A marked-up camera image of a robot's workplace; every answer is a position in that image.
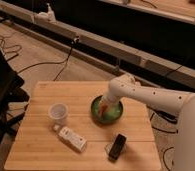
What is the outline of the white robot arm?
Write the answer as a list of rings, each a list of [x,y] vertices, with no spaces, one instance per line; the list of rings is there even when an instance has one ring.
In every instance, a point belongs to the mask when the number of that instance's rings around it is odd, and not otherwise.
[[[171,171],[195,171],[195,93],[141,86],[133,75],[123,74],[109,82],[100,102],[99,114],[123,97],[178,117]]]

